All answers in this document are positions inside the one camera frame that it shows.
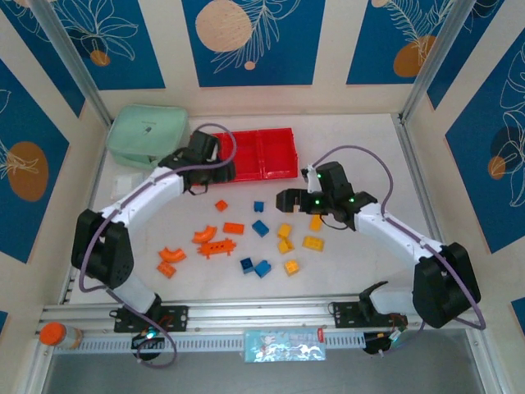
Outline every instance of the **toy block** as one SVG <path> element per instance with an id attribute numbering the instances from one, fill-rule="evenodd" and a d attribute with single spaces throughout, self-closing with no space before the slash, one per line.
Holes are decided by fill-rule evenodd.
<path id="1" fill-rule="evenodd" d="M 254 270 L 251 258 L 240 260 L 240 265 L 244 273 L 251 273 Z"/>
<path id="2" fill-rule="evenodd" d="M 244 224 L 240 223 L 224 223 L 222 232 L 229 234 L 239 234 L 242 236 L 244 234 Z"/>
<path id="3" fill-rule="evenodd" d="M 161 262 L 158 266 L 157 266 L 157 270 L 162 274 L 164 275 L 165 277 L 167 277 L 168 279 L 171 279 L 171 277 L 173 276 L 173 274 L 176 272 L 176 269 L 175 267 L 173 267 L 172 265 L 170 265 L 169 263 L 163 261 Z"/>
<path id="4" fill-rule="evenodd" d="M 222 199 L 222 200 L 217 201 L 217 202 L 215 203 L 215 208 L 217 208 L 220 212 L 222 212 L 222 211 L 224 211 L 226 208 L 228 208 L 228 204 L 227 204 L 227 202 L 226 202 L 224 199 Z"/>
<path id="5" fill-rule="evenodd" d="M 158 255 L 161 256 L 162 261 L 167 263 L 178 263 L 186 258 L 186 253 L 182 249 L 177 249 L 174 252 L 168 248 L 164 248 Z"/>
<path id="6" fill-rule="evenodd" d="M 322 227 L 321 215 L 313 215 L 310 221 L 310 230 L 320 231 Z"/>
<path id="7" fill-rule="evenodd" d="M 255 212 L 263 212 L 264 211 L 264 203 L 262 201 L 255 201 L 255 202 L 253 202 L 253 210 Z"/>
<path id="8" fill-rule="evenodd" d="M 230 252 L 232 252 L 236 246 L 237 244 L 235 242 L 226 238 L 223 241 L 207 242 L 206 244 L 202 244 L 202 246 L 198 248 L 197 251 L 200 254 L 206 256 L 206 259 L 209 259 L 211 254 L 228 253 L 228 255 L 230 255 Z"/>
<path id="9" fill-rule="evenodd" d="M 261 238 L 270 232 L 270 229 L 266 226 L 266 224 L 260 220 L 257 220 L 254 224 L 252 224 L 252 228 L 261 236 Z"/>
<path id="10" fill-rule="evenodd" d="M 285 238 L 284 240 L 281 240 L 281 242 L 279 242 L 278 248 L 281 254 L 284 254 L 292 251 L 294 249 L 294 244 L 292 244 L 290 240 L 287 240 Z"/>
<path id="11" fill-rule="evenodd" d="M 305 236 L 303 241 L 303 247 L 311 250 L 317 250 L 318 252 L 322 252 L 322 248 L 324 248 L 325 241 L 323 241 L 320 238 L 316 238 L 314 236 Z"/>
<path id="12" fill-rule="evenodd" d="M 195 232 L 194 239 L 192 240 L 192 242 L 194 244 L 203 244 L 204 242 L 211 241 L 215 234 L 217 234 L 216 227 L 206 226 L 204 231 Z"/>
<path id="13" fill-rule="evenodd" d="M 292 232 L 292 226 L 290 224 L 284 223 L 284 224 L 281 224 L 281 227 L 279 227 L 277 236 L 279 238 L 288 238 L 291 232 Z"/>
<path id="14" fill-rule="evenodd" d="M 289 260 L 285 263 L 285 270 L 289 277 L 299 272 L 299 265 L 295 260 Z"/>
<path id="15" fill-rule="evenodd" d="M 255 273 L 257 273 L 259 277 L 266 276 L 271 270 L 272 266 L 266 260 L 263 260 L 261 263 L 255 266 Z"/>

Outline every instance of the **mint green pouch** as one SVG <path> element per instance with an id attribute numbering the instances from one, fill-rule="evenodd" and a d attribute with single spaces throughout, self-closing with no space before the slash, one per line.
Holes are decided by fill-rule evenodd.
<path id="1" fill-rule="evenodd" d="M 183 108 L 131 104 L 113 122 L 106 147 L 119 164 L 153 169 L 177 149 L 186 131 L 188 113 Z"/>

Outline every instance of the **orange lego brick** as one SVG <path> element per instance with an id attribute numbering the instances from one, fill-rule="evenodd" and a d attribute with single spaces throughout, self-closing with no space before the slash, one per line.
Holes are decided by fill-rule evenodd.
<path id="1" fill-rule="evenodd" d="M 244 234 L 244 224 L 228 223 L 228 222 L 224 223 L 222 232 L 226 232 L 230 234 L 239 234 L 240 236 L 242 236 Z"/>
<path id="2" fill-rule="evenodd" d="M 206 226 L 204 231 L 195 232 L 194 239 L 192 240 L 192 242 L 194 242 L 195 244 L 203 244 L 204 242 L 211 241 L 216 233 L 216 227 Z"/>
<path id="3" fill-rule="evenodd" d="M 223 241 L 203 244 L 197 251 L 203 256 L 206 256 L 206 259 L 209 259 L 211 254 L 228 253 L 228 255 L 230 255 L 230 252 L 233 251 L 236 246 L 237 244 L 234 241 L 226 238 Z"/>
<path id="4" fill-rule="evenodd" d="M 173 276 L 173 274 L 176 272 L 176 269 L 175 267 L 173 267 L 172 265 L 170 265 L 169 263 L 163 261 L 161 262 L 158 266 L 157 266 L 157 270 L 162 274 L 164 275 L 165 277 L 167 277 L 168 279 L 171 279 L 171 277 Z"/>
<path id="5" fill-rule="evenodd" d="M 184 253 L 184 251 L 180 248 L 173 252 L 168 248 L 164 248 L 158 252 L 158 255 L 161 256 L 161 259 L 167 263 L 178 263 L 186 258 L 186 253 Z"/>
<path id="6" fill-rule="evenodd" d="M 226 202 L 224 199 L 222 199 L 221 201 L 217 201 L 217 202 L 215 203 L 215 208 L 217 208 L 219 211 L 222 212 L 222 211 L 224 211 L 226 208 L 228 208 L 228 204 L 227 204 L 227 202 Z"/>

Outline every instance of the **blue lego brick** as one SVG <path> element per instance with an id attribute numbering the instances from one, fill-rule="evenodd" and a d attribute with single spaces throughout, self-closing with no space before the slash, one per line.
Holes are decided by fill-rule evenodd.
<path id="1" fill-rule="evenodd" d="M 266 260 L 263 260 L 261 263 L 255 266 L 255 273 L 257 273 L 259 277 L 264 277 L 271 270 L 272 270 L 272 266 Z"/>
<path id="2" fill-rule="evenodd" d="M 257 220 L 254 224 L 252 224 L 252 228 L 261 236 L 261 238 L 270 232 L 270 229 L 267 227 L 267 225 L 260 220 Z"/>
<path id="3" fill-rule="evenodd" d="M 242 266 L 244 273 L 251 273 L 254 270 L 251 258 L 240 260 L 240 265 Z"/>
<path id="4" fill-rule="evenodd" d="M 253 210 L 255 212 L 262 212 L 262 211 L 264 211 L 264 203 L 262 201 L 255 201 L 253 203 Z"/>

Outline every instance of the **metal bracket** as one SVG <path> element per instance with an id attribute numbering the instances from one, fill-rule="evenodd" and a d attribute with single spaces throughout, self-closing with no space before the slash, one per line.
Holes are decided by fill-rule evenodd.
<path id="1" fill-rule="evenodd" d="M 188 310 L 185 305 L 160 306 L 157 323 L 168 332 L 185 332 L 188 323 Z M 109 316 L 115 319 L 115 332 L 142 332 L 149 329 L 149 324 L 125 308 L 114 309 Z"/>
<path id="2" fill-rule="evenodd" d="M 407 317 L 402 314 L 374 314 L 370 318 L 365 318 L 359 302 L 332 302 L 330 303 L 332 315 L 336 328 L 371 328 L 371 327 L 392 327 L 408 325 Z"/>

